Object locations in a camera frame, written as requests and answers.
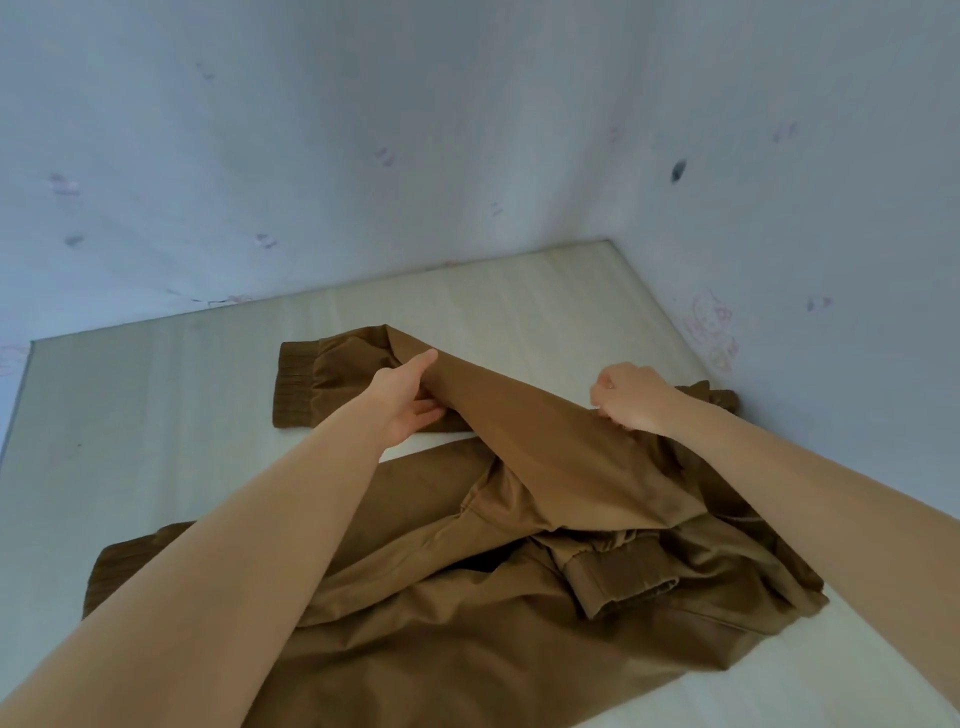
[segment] forearm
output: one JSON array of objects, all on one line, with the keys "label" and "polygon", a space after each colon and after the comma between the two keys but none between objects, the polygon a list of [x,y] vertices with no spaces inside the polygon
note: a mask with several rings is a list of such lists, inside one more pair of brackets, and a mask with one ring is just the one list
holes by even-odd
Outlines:
[{"label": "forearm", "polygon": [[85,619],[0,704],[0,724],[240,725],[366,491],[385,424],[362,396],[334,413]]},{"label": "forearm", "polygon": [[666,434],[960,707],[960,522],[698,400],[684,398]]}]

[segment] white wall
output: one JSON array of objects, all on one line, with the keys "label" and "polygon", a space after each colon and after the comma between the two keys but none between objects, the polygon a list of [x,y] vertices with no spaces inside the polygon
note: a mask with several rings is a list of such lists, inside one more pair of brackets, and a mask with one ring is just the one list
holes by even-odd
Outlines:
[{"label": "white wall", "polygon": [[569,239],[649,14],[0,0],[0,345]]},{"label": "white wall", "polygon": [[638,99],[586,229],[754,419],[960,516],[960,7],[677,0]]}]

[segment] left hand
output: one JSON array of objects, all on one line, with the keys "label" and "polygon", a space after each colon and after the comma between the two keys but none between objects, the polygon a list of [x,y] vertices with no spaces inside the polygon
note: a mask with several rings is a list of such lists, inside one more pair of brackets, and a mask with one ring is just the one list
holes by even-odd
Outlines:
[{"label": "left hand", "polygon": [[383,407],[387,417],[384,448],[392,448],[410,435],[437,422],[446,412],[438,401],[420,399],[420,378],[437,357],[436,349],[419,353],[396,369],[381,369],[363,396]]}]

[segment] garment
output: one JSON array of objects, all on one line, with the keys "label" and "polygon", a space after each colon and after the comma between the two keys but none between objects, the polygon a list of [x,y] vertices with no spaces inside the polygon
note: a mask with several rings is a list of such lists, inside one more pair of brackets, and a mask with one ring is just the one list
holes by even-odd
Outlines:
[{"label": "garment", "polygon": [[[283,344],[274,423],[315,425],[425,349],[390,327]],[[725,669],[827,602],[679,444],[445,353],[424,385],[451,408],[435,428],[478,437],[377,468],[248,728],[562,728]],[[188,525],[105,549],[85,611]]]}]

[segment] wooden surface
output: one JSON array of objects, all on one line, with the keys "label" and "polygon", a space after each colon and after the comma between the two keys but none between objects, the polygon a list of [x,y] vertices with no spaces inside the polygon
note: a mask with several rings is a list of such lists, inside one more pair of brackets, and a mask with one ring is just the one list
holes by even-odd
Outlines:
[{"label": "wooden surface", "polygon": [[[707,377],[605,243],[40,341],[0,469],[0,694],[76,624],[103,546],[198,518],[302,436],[271,427],[280,342],[381,323],[581,404],[615,361],[677,384]],[[588,725],[960,726],[831,597],[730,671],[687,675]]]}]

